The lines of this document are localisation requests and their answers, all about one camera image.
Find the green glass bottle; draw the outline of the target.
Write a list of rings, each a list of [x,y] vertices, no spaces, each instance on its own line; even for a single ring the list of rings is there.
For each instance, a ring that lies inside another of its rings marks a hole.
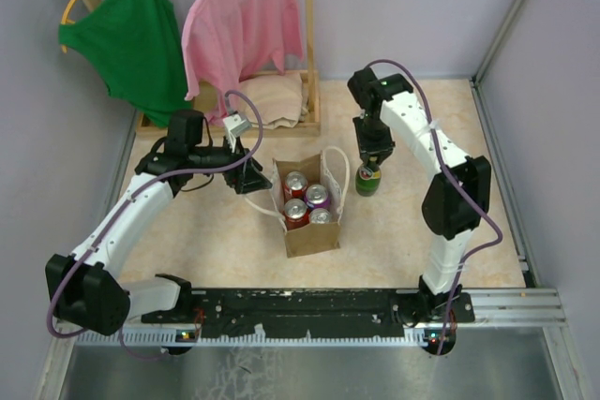
[[[382,173],[377,158],[362,163],[355,174],[355,190],[363,197],[373,196],[379,189]]]

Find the purple soda can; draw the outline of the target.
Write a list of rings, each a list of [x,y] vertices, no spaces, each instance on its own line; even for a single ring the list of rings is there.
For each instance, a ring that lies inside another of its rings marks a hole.
[[[320,208],[328,210],[331,204],[329,191],[320,184],[313,184],[307,188],[304,201],[310,211]]]

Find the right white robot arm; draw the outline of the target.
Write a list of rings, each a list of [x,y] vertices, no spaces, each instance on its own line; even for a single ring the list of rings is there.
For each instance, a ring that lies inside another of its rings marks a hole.
[[[467,243],[489,209],[491,165],[446,137],[403,75],[379,79],[365,67],[347,86],[362,110],[352,119],[362,163],[380,166],[398,138],[425,171],[429,186],[421,211],[434,239],[419,279],[418,306],[426,319],[441,320],[452,309],[450,292]]]

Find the red cola can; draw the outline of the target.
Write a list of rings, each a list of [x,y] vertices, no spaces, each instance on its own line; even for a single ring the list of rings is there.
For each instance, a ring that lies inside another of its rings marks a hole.
[[[325,208],[315,208],[308,216],[310,224],[324,225],[332,222],[332,214]]]
[[[287,230],[297,230],[309,223],[309,210],[301,199],[290,199],[284,204],[284,221]]]
[[[293,170],[284,177],[282,185],[285,201],[302,200],[308,189],[308,179],[302,172]]]

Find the canvas bag with cartoon print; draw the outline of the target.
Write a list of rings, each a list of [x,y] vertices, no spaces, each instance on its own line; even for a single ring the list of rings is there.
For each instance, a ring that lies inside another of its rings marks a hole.
[[[340,183],[327,165],[327,157],[337,153],[343,160]],[[300,161],[273,161],[273,202],[266,209],[245,198],[263,215],[272,216],[283,229],[288,258],[298,258],[339,248],[341,218],[350,187],[350,161],[336,146],[328,146],[315,156]]]

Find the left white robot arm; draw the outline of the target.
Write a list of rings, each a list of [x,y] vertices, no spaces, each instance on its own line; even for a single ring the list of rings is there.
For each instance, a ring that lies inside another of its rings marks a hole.
[[[244,115],[235,112],[224,119],[226,134],[219,146],[202,144],[204,122],[199,111],[175,113],[166,136],[140,161],[125,194],[98,227],[69,255],[50,258],[46,326],[52,336],[63,337],[54,326],[58,319],[80,332],[112,335],[127,320],[150,313],[163,311],[177,322],[193,315],[187,281],[156,275],[122,286],[118,277],[144,231],[194,175],[220,173],[238,194],[271,188],[253,158],[256,151],[242,145],[242,134],[252,127]]]

